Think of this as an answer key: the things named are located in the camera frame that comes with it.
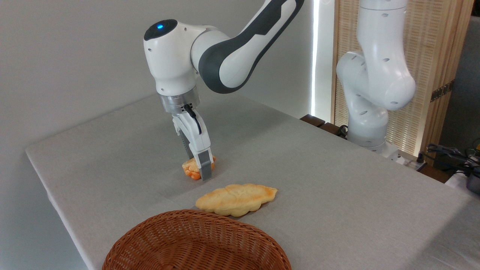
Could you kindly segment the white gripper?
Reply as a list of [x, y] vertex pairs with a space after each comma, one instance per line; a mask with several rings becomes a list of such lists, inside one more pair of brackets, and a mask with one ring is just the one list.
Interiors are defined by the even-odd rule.
[[194, 158], [201, 180], [207, 181], [212, 177], [212, 164], [214, 164], [211, 153], [211, 143], [206, 125], [197, 111], [193, 118], [189, 113], [173, 114], [173, 123], [177, 134], [182, 139], [184, 148], [189, 159]]

